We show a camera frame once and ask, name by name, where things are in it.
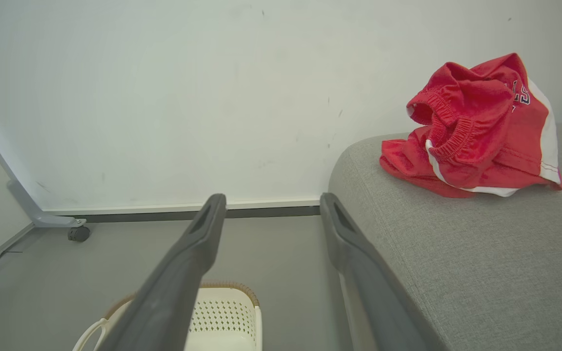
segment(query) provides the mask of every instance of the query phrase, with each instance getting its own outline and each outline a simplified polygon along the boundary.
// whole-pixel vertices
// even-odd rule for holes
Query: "white wall trim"
[[[291,198],[287,200],[252,200],[233,201],[227,203],[227,209],[269,209],[275,207],[319,206],[320,198]],[[198,211],[203,207],[200,204],[164,205],[164,206],[122,206],[122,207],[96,207],[85,209],[45,209],[53,215],[95,215],[95,214],[139,214],[139,213],[181,213]]]

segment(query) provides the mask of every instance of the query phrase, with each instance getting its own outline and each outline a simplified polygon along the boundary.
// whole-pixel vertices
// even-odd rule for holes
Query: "gray sofa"
[[[444,198],[392,177],[381,142],[348,147],[329,191],[451,350],[562,350],[562,191]],[[558,126],[562,173],[562,125]]]

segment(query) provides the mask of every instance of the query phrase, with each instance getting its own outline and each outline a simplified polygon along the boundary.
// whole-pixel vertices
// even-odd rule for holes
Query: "floor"
[[[35,230],[0,260],[0,351],[70,350],[114,303],[138,289],[189,221],[89,225],[84,243]],[[265,350],[350,350],[321,218],[225,220],[204,279],[248,285],[261,302]]]

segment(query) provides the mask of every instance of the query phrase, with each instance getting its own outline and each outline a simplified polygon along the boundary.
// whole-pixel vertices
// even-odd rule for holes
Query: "laundry basket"
[[[73,351],[82,351],[101,329],[100,343],[134,299],[131,295],[115,304],[105,317],[92,324]],[[261,310],[253,291],[236,282],[203,282],[197,294],[185,342],[185,351],[261,351]]]

